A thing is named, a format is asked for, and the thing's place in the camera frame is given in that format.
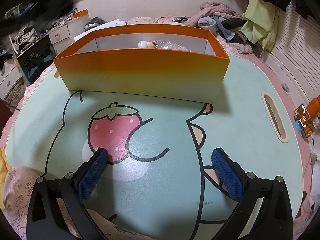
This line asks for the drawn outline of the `clear plastic bag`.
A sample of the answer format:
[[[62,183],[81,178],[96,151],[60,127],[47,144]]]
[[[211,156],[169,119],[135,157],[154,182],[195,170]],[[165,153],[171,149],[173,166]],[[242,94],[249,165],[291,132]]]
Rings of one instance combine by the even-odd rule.
[[[176,44],[175,42],[171,42],[169,40],[165,40],[165,41],[154,40],[153,45],[155,46],[155,48],[159,48],[159,49],[180,50],[180,51],[191,52],[191,49],[185,46]]]

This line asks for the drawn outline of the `white-haired chibi figurine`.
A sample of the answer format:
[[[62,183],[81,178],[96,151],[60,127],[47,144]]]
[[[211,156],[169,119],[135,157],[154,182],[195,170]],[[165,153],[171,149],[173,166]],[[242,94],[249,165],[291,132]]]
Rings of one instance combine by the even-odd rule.
[[[155,45],[151,41],[141,40],[138,42],[137,48],[155,48]]]

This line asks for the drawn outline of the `pink floral quilt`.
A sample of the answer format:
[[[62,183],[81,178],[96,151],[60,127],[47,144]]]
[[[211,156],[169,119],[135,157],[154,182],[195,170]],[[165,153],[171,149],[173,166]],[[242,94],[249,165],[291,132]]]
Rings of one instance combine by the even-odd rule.
[[[3,213],[19,235],[27,237],[28,207],[36,178],[45,170],[50,143],[59,129],[59,97],[66,95],[61,79],[54,78],[51,64],[35,84],[27,87],[20,104],[5,127],[1,143],[11,168],[3,186]]]

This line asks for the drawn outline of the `phone on blue stand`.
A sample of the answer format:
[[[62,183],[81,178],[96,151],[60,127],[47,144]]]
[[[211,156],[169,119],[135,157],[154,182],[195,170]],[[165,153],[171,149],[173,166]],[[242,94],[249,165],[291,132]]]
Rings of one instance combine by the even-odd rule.
[[[295,110],[295,118],[293,124],[301,137],[304,136],[308,138],[316,130],[313,120],[311,119],[310,114],[303,104],[301,104]]]

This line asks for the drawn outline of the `orange water bottle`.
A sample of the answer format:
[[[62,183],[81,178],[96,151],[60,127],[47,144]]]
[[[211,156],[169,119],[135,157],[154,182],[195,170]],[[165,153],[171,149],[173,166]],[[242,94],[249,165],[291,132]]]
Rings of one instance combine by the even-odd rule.
[[[306,107],[306,110],[311,119],[314,119],[318,115],[320,111],[320,95],[310,101]]]

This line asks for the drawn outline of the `orange gradient storage box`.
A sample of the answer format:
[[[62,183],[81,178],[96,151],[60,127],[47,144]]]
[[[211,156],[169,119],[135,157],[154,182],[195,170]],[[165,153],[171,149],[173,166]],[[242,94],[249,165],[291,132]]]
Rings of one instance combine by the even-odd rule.
[[[169,40],[191,52],[137,48]],[[69,90],[159,96],[212,103],[230,58],[208,30],[173,24],[133,24],[96,30],[54,59]]]

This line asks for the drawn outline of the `white drawer desk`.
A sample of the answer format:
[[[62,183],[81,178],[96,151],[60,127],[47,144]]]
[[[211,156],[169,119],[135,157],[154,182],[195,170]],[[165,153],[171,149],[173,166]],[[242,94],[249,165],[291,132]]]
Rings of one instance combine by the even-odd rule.
[[[84,32],[84,27],[89,21],[89,14],[85,14],[55,27],[48,33],[56,55],[70,46],[76,36]]]

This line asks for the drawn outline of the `pile of clothes on bed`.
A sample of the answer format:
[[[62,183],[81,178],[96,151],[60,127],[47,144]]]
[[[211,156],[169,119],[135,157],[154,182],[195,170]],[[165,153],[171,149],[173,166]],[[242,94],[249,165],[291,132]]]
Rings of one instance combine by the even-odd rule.
[[[228,54],[253,53],[246,36],[240,32],[246,20],[223,3],[204,2],[200,5],[200,11],[194,16],[179,17],[174,21],[211,31]]]

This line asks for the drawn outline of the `green hanging cloth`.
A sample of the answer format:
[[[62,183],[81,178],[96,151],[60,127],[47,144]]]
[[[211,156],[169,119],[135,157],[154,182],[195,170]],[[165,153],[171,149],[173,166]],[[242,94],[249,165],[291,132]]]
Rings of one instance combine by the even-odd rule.
[[[243,17],[246,23],[240,31],[251,43],[259,43],[263,50],[271,51],[276,42],[279,8],[263,0],[248,0]]]

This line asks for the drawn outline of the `small orange box on desk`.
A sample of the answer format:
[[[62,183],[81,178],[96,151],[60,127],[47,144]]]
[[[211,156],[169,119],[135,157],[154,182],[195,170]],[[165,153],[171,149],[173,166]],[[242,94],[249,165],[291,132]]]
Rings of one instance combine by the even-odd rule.
[[[77,18],[77,17],[84,16],[84,15],[86,15],[86,14],[88,14],[88,10],[87,10],[87,9],[75,12],[75,13],[73,14],[73,17],[74,17],[74,18]]]

